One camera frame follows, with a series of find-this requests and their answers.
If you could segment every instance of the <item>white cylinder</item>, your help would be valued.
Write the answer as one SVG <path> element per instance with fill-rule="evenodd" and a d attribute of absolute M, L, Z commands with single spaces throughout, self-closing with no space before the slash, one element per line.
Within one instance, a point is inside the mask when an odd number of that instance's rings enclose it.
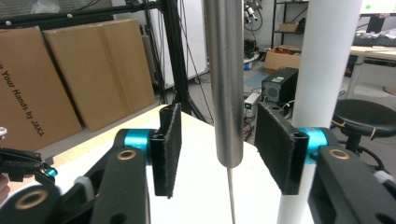
<path fill-rule="evenodd" d="M 330 127 L 360 9 L 361 0 L 309 2 L 293 111 L 294 127 Z M 281 197 L 278 224 L 301 223 L 315 167 L 304 166 L 299 195 Z"/>

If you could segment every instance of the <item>desk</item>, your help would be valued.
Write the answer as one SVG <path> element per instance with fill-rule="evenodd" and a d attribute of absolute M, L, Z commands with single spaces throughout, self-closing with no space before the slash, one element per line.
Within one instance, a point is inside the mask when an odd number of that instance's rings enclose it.
<path fill-rule="evenodd" d="M 56 185 L 61 192 L 65 193 L 77 176 L 84 175 L 106 153 L 119 129 L 158 129 L 160 108 L 54 157 L 59 171 Z M 151 223 L 232 223 L 227 170 L 217 159 L 214 127 L 182 113 L 182 142 L 173 198 L 155 196 L 152 171 L 147 168 Z M 248 143 L 244 143 L 244 159 L 233 169 L 233 190 L 236 223 L 276 223 L 280 190 L 257 148 Z M 313 223 L 309 210 L 302 223 Z"/>
<path fill-rule="evenodd" d="M 376 85 L 381 85 L 386 87 L 396 87 L 395 68 L 364 63 L 364 59 L 367 57 L 376 58 L 376 59 L 396 60 L 396 50 L 378 51 L 378 52 L 367 52 L 366 50 L 373 50 L 373 48 L 359 47 L 359 46 L 352 46 L 351 48 L 350 54 L 358 56 L 358 59 L 355 62 L 355 67 L 352 72 L 352 77 L 349 81 L 349 87 L 346 91 L 347 99 L 352 97 L 355 87 L 363 71 L 373 75 L 380 75 L 380 78 L 377 78 L 376 76 L 367 76 L 368 83 L 374 83 Z"/>

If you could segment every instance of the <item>cardboard box on shelf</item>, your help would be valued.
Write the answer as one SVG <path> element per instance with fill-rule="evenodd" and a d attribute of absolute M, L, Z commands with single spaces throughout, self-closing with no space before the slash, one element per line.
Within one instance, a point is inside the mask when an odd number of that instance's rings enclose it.
<path fill-rule="evenodd" d="M 298 28 L 297 21 L 288 21 L 285 23 L 279 24 L 279 31 L 280 32 L 295 32 Z"/>
<path fill-rule="evenodd" d="M 0 31 L 0 147 L 36 151 L 81 131 L 35 28 Z"/>
<path fill-rule="evenodd" d="M 277 70 L 280 67 L 299 68 L 301 56 L 295 55 L 301 52 L 301 48 L 281 45 L 267 51 L 264 67 Z"/>
<path fill-rule="evenodd" d="M 91 131 L 155 103 L 137 20 L 50 30 L 44 36 Z"/>

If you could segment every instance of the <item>black stool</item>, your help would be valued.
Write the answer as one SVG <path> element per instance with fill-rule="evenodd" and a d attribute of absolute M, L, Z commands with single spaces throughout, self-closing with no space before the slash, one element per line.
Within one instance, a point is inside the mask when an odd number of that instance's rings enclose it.
<path fill-rule="evenodd" d="M 357 154 L 367 152 L 378 162 L 378 170 L 385 170 L 382 161 L 370 150 L 360 147 L 361 136 L 392 137 L 396 135 L 396 111 L 369 101 L 339 100 L 332 123 L 347 136 L 346 149 Z"/>

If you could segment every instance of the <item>desk leg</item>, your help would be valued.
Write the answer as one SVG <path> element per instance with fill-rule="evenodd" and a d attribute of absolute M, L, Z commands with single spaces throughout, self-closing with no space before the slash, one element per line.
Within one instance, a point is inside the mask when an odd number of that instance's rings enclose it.
<path fill-rule="evenodd" d="M 358 84 L 359 75 L 361 74 L 361 66 L 364 63 L 364 57 L 358 56 L 358 59 L 355 62 L 355 66 L 353 68 L 352 76 L 349 81 L 349 86 L 346 91 L 346 99 L 352 97 L 353 92 L 355 91 L 356 84 Z"/>

